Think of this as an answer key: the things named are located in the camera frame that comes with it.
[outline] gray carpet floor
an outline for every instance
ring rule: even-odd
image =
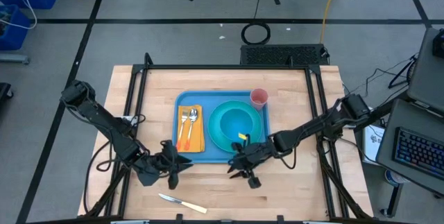
[[[95,0],[57,0],[39,19],[88,19]],[[320,19],[327,0],[260,0],[258,18]],[[429,19],[444,19],[443,0],[420,0]],[[102,0],[98,19],[252,18],[257,0]],[[332,19],[421,19],[413,0],[333,0]],[[0,82],[11,83],[15,97],[0,113],[0,223],[15,223],[67,81],[85,24],[42,21],[29,31],[22,49],[31,63],[0,64]],[[244,24],[95,24],[77,79],[92,84],[99,103],[105,101],[112,67],[141,63],[149,52],[156,64],[239,64]],[[270,24],[269,44],[312,44],[320,24]],[[325,46],[348,89],[365,82],[375,68],[388,69],[419,51],[424,24],[328,24]],[[247,38],[264,36],[251,28]],[[402,64],[394,68],[397,72]],[[395,89],[384,75],[369,85],[364,99],[378,106]],[[356,93],[365,94],[365,87]],[[64,114],[28,221],[76,216],[84,174],[96,130]],[[363,165],[375,216],[388,206],[392,186],[383,170]],[[404,187],[393,221],[440,223],[444,200],[414,185]]]

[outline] knife handle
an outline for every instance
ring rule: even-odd
[[[204,208],[204,207],[201,207],[201,206],[198,206],[198,205],[195,205],[195,204],[191,204],[191,203],[186,203],[186,202],[184,202],[184,201],[182,201],[181,204],[184,205],[184,206],[186,206],[186,207],[189,207],[190,209],[194,209],[194,210],[196,210],[197,212],[200,212],[200,213],[202,213],[202,214],[206,214],[206,213],[207,213],[207,209]]]

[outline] orange napkin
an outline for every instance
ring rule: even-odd
[[[188,111],[188,114],[191,112],[192,108],[196,108],[197,110],[197,120],[193,123],[193,128],[191,129],[191,138],[188,139],[189,127],[191,126],[191,120],[188,118],[184,122],[182,138],[179,139],[180,127],[182,126],[182,112],[184,110]],[[178,109],[178,143],[176,144],[176,148],[178,152],[182,153],[197,153],[203,152],[205,150],[205,138],[203,136],[203,120],[202,120],[202,106],[193,105],[193,106],[179,106]],[[189,141],[189,148],[186,150],[187,142]]]

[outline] keyboard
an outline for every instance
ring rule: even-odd
[[[398,127],[393,160],[444,179],[444,141]]]

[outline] desk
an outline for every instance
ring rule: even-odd
[[[121,116],[131,76],[131,66],[115,66],[104,107],[115,116]],[[321,67],[327,104],[333,106],[343,96],[338,67]],[[294,129],[312,119],[305,73],[301,70],[274,69],[149,69],[142,103],[146,121],[139,125],[137,134],[151,152],[160,151],[160,141],[171,138],[173,111],[177,95],[185,90],[253,89],[264,88],[269,95],[271,131]],[[133,97],[134,114],[137,95]],[[317,103],[318,113],[321,104]],[[351,130],[344,130],[344,138],[355,141]],[[98,134],[94,152],[106,142]],[[343,183],[356,202],[373,215],[366,181],[357,149],[350,144],[336,143]],[[132,172],[124,218],[128,219],[184,219],[205,220],[276,220],[284,215],[290,220],[327,220],[325,193],[315,138],[302,141],[297,149],[297,166],[287,169],[280,160],[269,160],[255,169],[262,187],[250,189],[245,179],[229,179],[224,164],[196,164],[179,174],[178,187],[170,191],[166,179],[152,187],[143,187]],[[108,159],[108,152],[99,153],[93,168]],[[286,157],[291,162],[292,155]],[[91,207],[110,183],[111,170],[101,173],[92,169],[87,201]],[[337,191],[332,185],[336,215],[340,216]],[[201,214],[181,205],[167,202],[158,196],[164,193],[208,208]],[[112,213],[117,212],[120,188],[116,190]]]

